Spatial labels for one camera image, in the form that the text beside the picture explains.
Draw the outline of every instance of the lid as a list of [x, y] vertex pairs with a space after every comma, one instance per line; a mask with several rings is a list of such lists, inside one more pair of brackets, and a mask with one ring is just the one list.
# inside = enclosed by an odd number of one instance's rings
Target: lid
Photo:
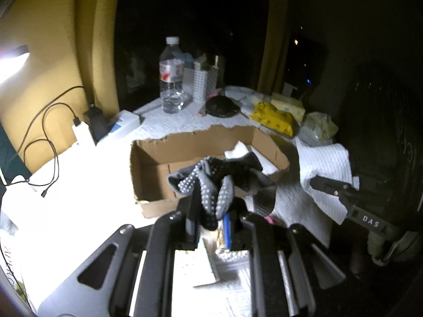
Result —
[[166, 37], [166, 44], [179, 45], [179, 37]]

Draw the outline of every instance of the gray cloth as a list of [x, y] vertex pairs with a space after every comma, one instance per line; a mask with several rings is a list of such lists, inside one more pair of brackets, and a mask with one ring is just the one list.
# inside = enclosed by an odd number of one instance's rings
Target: gray cloth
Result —
[[186, 196], [193, 193], [195, 181], [199, 181], [203, 207], [200, 222], [206, 229], [215, 230], [217, 221], [231, 206], [235, 187], [253, 196], [257, 214], [267, 216], [273, 211], [276, 184], [262, 170], [253, 152], [234, 159], [208, 156], [195, 165], [169, 174], [168, 182], [177, 194]]

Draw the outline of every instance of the plastic bag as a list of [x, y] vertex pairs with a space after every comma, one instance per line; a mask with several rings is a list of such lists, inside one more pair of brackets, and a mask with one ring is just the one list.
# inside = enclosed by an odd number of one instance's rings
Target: plastic bag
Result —
[[15, 237], [10, 235], [7, 231], [0, 229], [0, 244], [4, 255], [4, 257], [0, 257], [1, 269], [19, 297], [24, 303], [30, 304], [23, 282], [24, 280], [22, 279], [19, 257], [16, 255], [16, 251], [14, 251], [16, 247]]
[[329, 140], [338, 132], [338, 127], [330, 115], [320, 112], [308, 113], [304, 120], [304, 127], [317, 141]]

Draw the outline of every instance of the lamp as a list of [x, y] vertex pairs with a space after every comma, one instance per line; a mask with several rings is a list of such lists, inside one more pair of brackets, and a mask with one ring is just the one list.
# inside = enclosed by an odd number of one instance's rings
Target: lamp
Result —
[[0, 55], [0, 84], [22, 69], [28, 57], [29, 50], [26, 45]]

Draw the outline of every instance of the white paper towel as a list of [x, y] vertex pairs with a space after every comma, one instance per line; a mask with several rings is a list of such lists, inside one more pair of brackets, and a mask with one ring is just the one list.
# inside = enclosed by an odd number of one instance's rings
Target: white paper towel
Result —
[[347, 214], [345, 206], [338, 197], [311, 188], [310, 180], [319, 175], [352, 184], [348, 151], [341, 144], [308, 147], [298, 138], [296, 145], [300, 158], [301, 186], [326, 215], [341, 224]]
[[[270, 175], [278, 170], [278, 168], [253, 147], [251, 147], [251, 150], [259, 158], [264, 174]], [[244, 143], [238, 142], [232, 151], [225, 151], [225, 157], [228, 159], [239, 158], [244, 156], [248, 151], [249, 149]], [[249, 211], [253, 211], [254, 207], [250, 196], [245, 197], [245, 203]], [[278, 182], [276, 202], [270, 216], [275, 222], [281, 223], [286, 227], [296, 223], [303, 225], [325, 247], [329, 247], [332, 221], [319, 209], [312, 197], [304, 192], [304, 189], [300, 185], [298, 172], [295, 173], [293, 170], [290, 170]]]

